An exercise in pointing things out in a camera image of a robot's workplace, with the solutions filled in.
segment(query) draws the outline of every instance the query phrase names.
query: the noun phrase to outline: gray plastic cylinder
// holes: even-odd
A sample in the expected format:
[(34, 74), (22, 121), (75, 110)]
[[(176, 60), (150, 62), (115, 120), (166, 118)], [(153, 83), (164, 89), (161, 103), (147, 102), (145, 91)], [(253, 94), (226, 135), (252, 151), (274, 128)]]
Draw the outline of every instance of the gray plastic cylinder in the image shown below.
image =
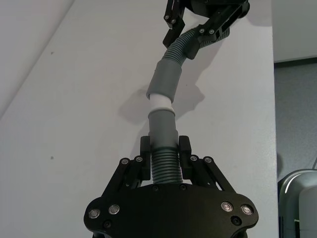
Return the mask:
[(182, 183), (174, 112), (153, 111), (149, 114), (149, 123), (153, 183)]
[(156, 93), (167, 96), (173, 102), (181, 73), (180, 64), (170, 59), (160, 60), (147, 91), (148, 99), (150, 94)]
[(151, 150), (177, 150), (178, 132), (175, 114), (168, 110), (157, 110), (149, 114)]

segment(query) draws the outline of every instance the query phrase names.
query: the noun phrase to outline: white wall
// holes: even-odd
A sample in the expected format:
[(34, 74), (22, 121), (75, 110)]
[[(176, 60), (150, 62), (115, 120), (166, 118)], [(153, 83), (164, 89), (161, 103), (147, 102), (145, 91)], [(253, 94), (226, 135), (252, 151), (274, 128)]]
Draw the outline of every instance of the white wall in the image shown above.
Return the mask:
[(0, 1), (0, 118), (73, 2)]
[(317, 1), (273, 0), (274, 60), (317, 57)]

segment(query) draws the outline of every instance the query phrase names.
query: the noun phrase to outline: bolt head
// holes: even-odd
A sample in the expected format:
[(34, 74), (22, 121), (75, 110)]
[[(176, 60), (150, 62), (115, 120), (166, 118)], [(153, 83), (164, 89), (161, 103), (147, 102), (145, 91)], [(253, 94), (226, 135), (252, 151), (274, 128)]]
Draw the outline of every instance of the bolt head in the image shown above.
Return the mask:
[(211, 162), (212, 162), (212, 159), (209, 158), (209, 157), (207, 157), (207, 158), (205, 158), (205, 162), (206, 162), (206, 163), (211, 163)]
[(121, 164), (126, 165), (127, 163), (129, 163), (127, 159), (121, 160)]
[(191, 160), (191, 161), (196, 161), (196, 160), (197, 160), (197, 157), (196, 157), (196, 156), (192, 156), (192, 157), (190, 157), (190, 160)]
[(242, 210), (243, 213), (246, 214), (246, 215), (252, 215), (252, 214), (253, 214), (252, 209), (251, 209), (249, 206), (247, 206), (247, 205), (243, 205), (243, 206), (241, 207), (241, 210)]
[(93, 209), (88, 213), (88, 217), (90, 219), (95, 219), (100, 215), (100, 210), (99, 209)]
[(181, 184), (179, 188), (182, 191), (185, 191), (187, 189), (186, 185), (184, 185), (184, 184)]
[(157, 191), (159, 190), (159, 187), (156, 186), (156, 185), (154, 185), (154, 186), (152, 187), (152, 190), (153, 190), (154, 192), (157, 192)]
[(115, 215), (118, 214), (118, 212), (120, 211), (120, 207), (116, 204), (113, 204), (109, 207), (108, 211), (111, 215)]
[(242, 221), (241, 221), (240, 217), (237, 217), (237, 216), (231, 217), (231, 222), (235, 226), (240, 226), (242, 224)]
[(111, 221), (107, 220), (104, 222), (104, 228), (109, 229), (111, 227)]
[(221, 208), (226, 212), (232, 212), (233, 210), (233, 206), (231, 205), (230, 202), (223, 202), (221, 204)]

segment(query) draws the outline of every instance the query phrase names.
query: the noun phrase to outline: gray corrugated hose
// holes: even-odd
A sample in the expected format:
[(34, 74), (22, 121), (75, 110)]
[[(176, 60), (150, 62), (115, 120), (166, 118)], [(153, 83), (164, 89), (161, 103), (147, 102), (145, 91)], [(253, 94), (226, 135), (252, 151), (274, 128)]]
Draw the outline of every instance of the gray corrugated hose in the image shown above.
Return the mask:
[[(158, 63), (147, 91), (174, 100), (176, 87), (181, 74), (181, 67), (186, 59), (185, 46), (194, 36), (195, 28), (182, 34), (166, 50)], [(229, 30), (224, 32), (218, 41), (226, 38)], [(201, 47), (215, 42), (205, 41)], [(160, 109), (149, 114), (150, 140), (152, 151), (153, 183), (182, 183), (181, 168), (178, 159), (178, 133), (175, 125), (175, 114), (171, 110)]]

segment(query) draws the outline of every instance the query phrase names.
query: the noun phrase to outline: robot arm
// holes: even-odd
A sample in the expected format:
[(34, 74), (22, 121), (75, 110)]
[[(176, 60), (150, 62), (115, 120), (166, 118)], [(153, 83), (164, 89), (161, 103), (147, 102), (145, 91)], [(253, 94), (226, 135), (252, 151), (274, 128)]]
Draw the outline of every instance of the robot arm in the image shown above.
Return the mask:
[(170, 30), (163, 40), (167, 48), (180, 36), (185, 27), (185, 8), (194, 14), (209, 18), (204, 25), (199, 25), (195, 37), (185, 49), (185, 55), (192, 60), (201, 42), (218, 41), (238, 18), (247, 15), (250, 4), (248, 0), (168, 0), (164, 20)]

